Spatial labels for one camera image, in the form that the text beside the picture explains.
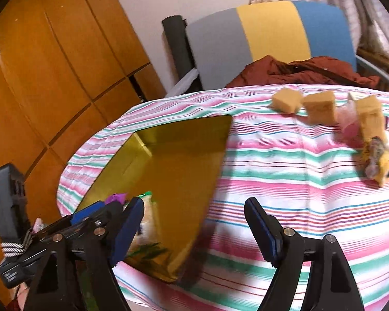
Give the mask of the purple small object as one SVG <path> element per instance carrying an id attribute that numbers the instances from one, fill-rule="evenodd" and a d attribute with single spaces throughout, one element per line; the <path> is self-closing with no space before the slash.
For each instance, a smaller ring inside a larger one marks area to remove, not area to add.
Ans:
<path id="1" fill-rule="evenodd" d="M 105 204 L 108 205 L 112 202 L 119 202 L 121 205 L 124 205 L 126 202 L 126 193 L 113 194 L 105 199 Z"/>

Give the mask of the wooden wardrobe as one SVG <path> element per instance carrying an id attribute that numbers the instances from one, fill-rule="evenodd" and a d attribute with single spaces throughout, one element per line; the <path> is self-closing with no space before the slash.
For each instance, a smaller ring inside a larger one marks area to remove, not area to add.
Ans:
<path id="1" fill-rule="evenodd" d="M 0 166 L 24 175 L 30 219 L 87 139 L 166 91 L 119 0 L 0 0 Z"/>

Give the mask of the cream cardboard box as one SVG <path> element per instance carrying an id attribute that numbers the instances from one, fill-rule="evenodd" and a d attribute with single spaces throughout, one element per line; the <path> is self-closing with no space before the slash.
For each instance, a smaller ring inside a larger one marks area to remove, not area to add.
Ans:
<path id="1" fill-rule="evenodd" d="M 348 101 L 357 101 L 360 100 L 363 96 L 359 93 L 355 93 L 354 91 L 349 91 L 347 95 Z"/>

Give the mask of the tall yellow sponge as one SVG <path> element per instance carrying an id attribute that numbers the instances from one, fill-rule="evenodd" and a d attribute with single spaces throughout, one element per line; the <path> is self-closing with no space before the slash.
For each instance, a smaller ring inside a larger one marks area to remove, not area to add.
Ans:
<path id="1" fill-rule="evenodd" d="M 385 116 L 382 112 L 381 102 L 375 96 L 361 98 L 356 101 L 356 112 L 363 140 L 369 141 L 378 137 L 383 143 L 386 143 Z"/>

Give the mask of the grey yellow blue chair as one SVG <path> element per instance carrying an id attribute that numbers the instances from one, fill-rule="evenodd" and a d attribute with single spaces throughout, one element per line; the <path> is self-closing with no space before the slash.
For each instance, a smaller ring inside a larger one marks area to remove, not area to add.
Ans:
<path id="1" fill-rule="evenodd" d="M 341 9 L 320 2 L 265 2 L 219 11 L 192 23 L 162 21 L 179 81 L 169 92 L 219 89 L 250 63 L 329 56 L 362 67 L 389 86 L 389 73 L 356 54 Z"/>

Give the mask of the pink hair roller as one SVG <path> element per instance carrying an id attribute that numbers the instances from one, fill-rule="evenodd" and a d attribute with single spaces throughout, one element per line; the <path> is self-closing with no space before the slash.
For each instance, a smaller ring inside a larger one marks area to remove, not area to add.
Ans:
<path id="1" fill-rule="evenodd" d="M 357 112 L 349 106 L 342 106 L 337 109 L 337 123 L 346 143 L 350 145 L 361 145 L 360 122 Z"/>

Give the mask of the striped pink green blanket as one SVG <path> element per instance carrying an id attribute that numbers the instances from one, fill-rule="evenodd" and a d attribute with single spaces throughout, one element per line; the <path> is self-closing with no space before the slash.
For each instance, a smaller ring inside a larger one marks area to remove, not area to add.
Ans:
<path id="1" fill-rule="evenodd" d="M 366 310 L 389 300 L 389 182 L 378 187 L 358 166 L 338 130 L 270 108 L 277 86 L 246 86 L 142 103 L 91 137 L 69 160 L 57 190 L 62 215 L 73 213 L 115 152 L 140 129 L 231 115 L 223 171 L 199 243 L 193 284 L 168 285 L 119 265 L 126 298 L 156 310 L 255 310 L 274 269 L 245 221 L 249 197 L 305 237 L 334 235 L 351 266 Z"/>

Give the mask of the square yellow sponge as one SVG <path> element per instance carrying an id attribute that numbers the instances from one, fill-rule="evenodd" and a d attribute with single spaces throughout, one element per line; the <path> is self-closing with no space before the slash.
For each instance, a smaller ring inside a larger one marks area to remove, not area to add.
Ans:
<path id="1" fill-rule="evenodd" d="M 335 94 L 332 91 L 313 93 L 303 98 L 309 124 L 334 126 L 336 121 Z"/>

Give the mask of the yellow knit hat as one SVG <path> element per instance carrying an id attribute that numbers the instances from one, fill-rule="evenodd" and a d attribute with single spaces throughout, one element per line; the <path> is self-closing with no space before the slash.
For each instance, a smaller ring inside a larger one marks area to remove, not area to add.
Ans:
<path id="1" fill-rule="evenodd" d="M 362 162 L 366 177 L 374 180 L 379 187 L 389 181 L 389 151 L 380 137 L 375 136 L 365 141 Z"/>

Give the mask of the green printed box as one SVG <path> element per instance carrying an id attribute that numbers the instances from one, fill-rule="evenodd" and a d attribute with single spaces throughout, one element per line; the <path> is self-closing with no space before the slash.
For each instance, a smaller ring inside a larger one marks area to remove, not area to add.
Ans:
<path id="1" fill-rule="evenodd" d="M 145 192 L 139 198 L 144 203 L 144 214 L 126 257 L 152 260 L 167 253 L 168 249 L 162 244 L 157 202 L 152 192 Z"/>

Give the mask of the dark red cloth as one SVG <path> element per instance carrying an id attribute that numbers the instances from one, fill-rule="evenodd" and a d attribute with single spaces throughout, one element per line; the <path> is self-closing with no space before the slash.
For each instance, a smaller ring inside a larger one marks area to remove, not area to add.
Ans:
<path id="1" fill-rule="evenodd" d="M 285 63 L 267 55 L 247 65 L 226 86 L 235 88 L 272 84 L 328 84 L 375 89 L 379 77 L 362 76 L 349 63 L 329 56 Z"/>

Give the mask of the small yellow sponge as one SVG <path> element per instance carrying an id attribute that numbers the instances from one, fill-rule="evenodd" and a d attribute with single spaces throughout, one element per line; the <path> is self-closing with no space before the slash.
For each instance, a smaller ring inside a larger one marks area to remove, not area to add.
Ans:
<path id="1" fill-rule="evenodd" d="M 272 96 L 272 108 L 285 114 L 295 114 L 302 106 L 303 94 L 300 91 L 284 87 Z"/>

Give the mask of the gold storage box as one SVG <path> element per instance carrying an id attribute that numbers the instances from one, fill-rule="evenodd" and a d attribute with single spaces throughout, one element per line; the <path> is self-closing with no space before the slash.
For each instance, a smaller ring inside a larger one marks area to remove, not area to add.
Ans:
<path id="1" fill-rule="evenodd" d="M 151 192 L 154 249 L 125 262 L 166 283 L 181 277 L 220 177 L 231 115 L 186 119 L 133 133 L 97 176 L 79 204 L 84 209 L 113 194 Z"/>

